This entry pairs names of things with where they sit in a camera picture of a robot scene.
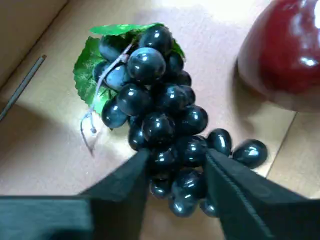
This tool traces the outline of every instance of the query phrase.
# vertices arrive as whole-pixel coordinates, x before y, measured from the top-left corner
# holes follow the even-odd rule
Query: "red apple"
[[[272,102],[320,111],[320,1],[273,0],[241,47],[238,71]]]

